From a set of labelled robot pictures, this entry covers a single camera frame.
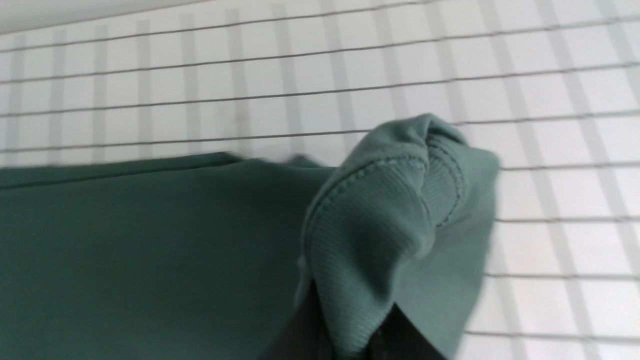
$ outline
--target green sweatshirt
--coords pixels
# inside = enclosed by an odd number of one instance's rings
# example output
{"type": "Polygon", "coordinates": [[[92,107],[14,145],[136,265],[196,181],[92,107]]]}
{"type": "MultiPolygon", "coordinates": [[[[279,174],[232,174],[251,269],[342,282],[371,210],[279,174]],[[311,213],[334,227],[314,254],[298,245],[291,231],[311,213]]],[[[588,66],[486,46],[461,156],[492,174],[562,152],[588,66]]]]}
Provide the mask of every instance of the green sweatshirt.
{"type": "Polygon", "coordinates": [[[431,115],[376,128],[338,169],[218,153],[2,170],[0,357],[255,359],[311,279],[341,357],[394,303],[452,357],[497,170],[431,115]]]}

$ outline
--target stitching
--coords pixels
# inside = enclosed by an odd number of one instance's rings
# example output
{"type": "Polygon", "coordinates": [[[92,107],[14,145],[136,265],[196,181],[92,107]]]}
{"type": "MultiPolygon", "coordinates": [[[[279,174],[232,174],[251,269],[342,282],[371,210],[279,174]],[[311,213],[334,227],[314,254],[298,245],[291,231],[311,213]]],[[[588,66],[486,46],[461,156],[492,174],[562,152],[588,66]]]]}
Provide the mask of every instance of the stitching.
{"type": "Polygon", "coordinates": [[[446,158],[453,163],[457,171],[457,172],[453,171],[451,167],[448,166],[448,164],[443,161],[444,159],[441,158],[437,153],[433,153],[435,158],[438,158],[442,162],[444,167],[449,172],[449,175],[453,178],[454,186],[456,188],[456,201],[454,202],[447,216],[439,224],[436,225],[436,228],[437,228],[437,227],[442,227],[446,223],[448,223],[453,217],[453,214],[455,214],[455,212],[458,210],[458,207],[460,206],[462,199],[465,196],[465,179],[463,177],[462,168],[460,167],[460,164],[456,161],[456,159],[453,157],[453,155],[451,155],[451,153],[443,147],[443,144],[438,143],[439,141],[437,139],[432,138],[431,140],[433,142],[428,143],[428,147],[432,148],[432,150],[437,150],[442,152],[446,156],[446,158]]]}

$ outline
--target green fabric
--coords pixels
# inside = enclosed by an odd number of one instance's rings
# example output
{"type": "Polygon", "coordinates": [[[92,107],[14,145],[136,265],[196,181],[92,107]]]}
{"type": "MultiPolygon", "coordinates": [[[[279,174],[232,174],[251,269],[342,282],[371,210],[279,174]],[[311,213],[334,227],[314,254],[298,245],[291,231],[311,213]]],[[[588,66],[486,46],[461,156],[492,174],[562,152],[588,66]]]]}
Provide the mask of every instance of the green fabric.
{"type": "Polygon", "coordinates": [[[394,302],[452,357],[497,169],[426,115],[337,170],[210,154],[0,171],[0,357],[255,359],[311,278],[341,357],[394,302]]]}
{"type": "Polygon", "coordinates": [[[332,174],[308,211],[301,263],[340,355],[357,357],[397,303],[453,357],[479,293],[498,169],[423,116],[374,129],[332,174]]]}

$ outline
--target fabric fold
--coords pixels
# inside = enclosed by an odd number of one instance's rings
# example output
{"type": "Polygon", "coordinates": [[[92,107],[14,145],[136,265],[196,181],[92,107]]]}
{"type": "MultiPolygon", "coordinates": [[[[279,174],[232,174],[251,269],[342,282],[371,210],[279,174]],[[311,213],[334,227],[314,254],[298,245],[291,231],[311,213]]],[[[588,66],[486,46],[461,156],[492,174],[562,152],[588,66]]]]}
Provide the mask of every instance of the fabric fold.
{"type": "MultiPolygon", "coordinates": [[[[424,301],[422,307],[445,311],[452,323],[464,326],[481,282],[498,169],[494,155],[470,148],[445,122],[422,115],[372,130],[332,174],[316,195],[303,226],[303,280],[298,295],[304,294],[309,279],[315,280],[339,356],[360,357],[392,305],[403,303],[399,295],[405,293],[412,297],[411,304],[424,301]],[[473,219],[474,228],[453,230],[457,240],[451,241],[467,243],[465,239],[470,239],[484,251],[467,259],[477,266],[464,272],[463,282],[470,291],[460,292],[456,311],[447,304],[427,301],[433,291],[444,287],[447,293],[448,284],[436,288],[420,283],[413,292],[399,291],[405,277],[429,278],[427,270],[416,270],[417,265],[440,255],[456,256],[439,254],[441,247],[435,249],[441,240],[438,235],[468,218],[473,219]],[[473,231],[483,236],[470,237],[473,231]]],[[[409,319],[419,319],[422,328],[428,329],[439,328],[434,320],[448,321],[412,316],[411,311],[409,319]]],[[[460,326],[451,327],[447,339],[434,345],[445,355],[451,354],[461,332],[460,326]]]]}

